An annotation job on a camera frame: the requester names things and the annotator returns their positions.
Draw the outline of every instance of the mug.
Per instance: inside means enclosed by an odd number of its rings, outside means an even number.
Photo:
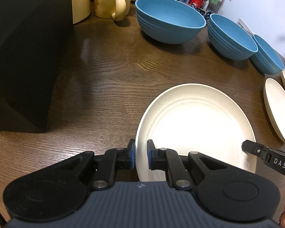
[[[94,0],[95,15],[104,19],[122,21],[129,13],[131,0]]]

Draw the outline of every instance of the gray ribbed surface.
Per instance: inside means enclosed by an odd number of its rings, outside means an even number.
[[[203,211],[188,192],[172,190],[166,182],[117,182],[93,192],[72,215],[49,223],[11,220],[5,228],[280,228],[271,220],[232,224]]]

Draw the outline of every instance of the metal bolt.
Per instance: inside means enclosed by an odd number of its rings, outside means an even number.
[[[93,182],[93,186],[95,188],[105,188],[105,187],[107,187],[107,182],[104,180],[97,180],[97,181]]]
[[[176,185],[180,188],[187,188],[191,185],[191,183],[188,180],[181,179],[176,181]]]

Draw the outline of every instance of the table surface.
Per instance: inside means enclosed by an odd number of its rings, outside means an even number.
[[[248,117],[257,142],[285,150],[266,113],[266,78],[249,60],[220,56],[206,28],[190,42],[167,45],[141,31],[133,5],[118,23],[92,14],[74,26],[52,94],[49,131],[0,131],[0,211],[8,219],[2,193],[12,180],[86,150],[102,154],[126,147],[152,100],[183,83],[226,93]],[[281,83],[280,76],[274,78]],[[257,174],[280,189],[277,220],[285,201],[285,177],[260,160]]]

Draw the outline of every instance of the blue bowl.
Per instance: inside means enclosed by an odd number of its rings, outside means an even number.
[[[184,43],[206,26],[198,11],[176,0],[136,0],[135,7],[142,30],[163,43]]]
[[[251,57],[253,64],[263,73],[270,75],[283,71],[284,64],[274,49],[258,35],[254,34],[252,38],[259,48]]]
[[[208,36],[216,50],[232,60],[247,59],[258,51],[257,44],[244,29],[219,14],[210,15]]]

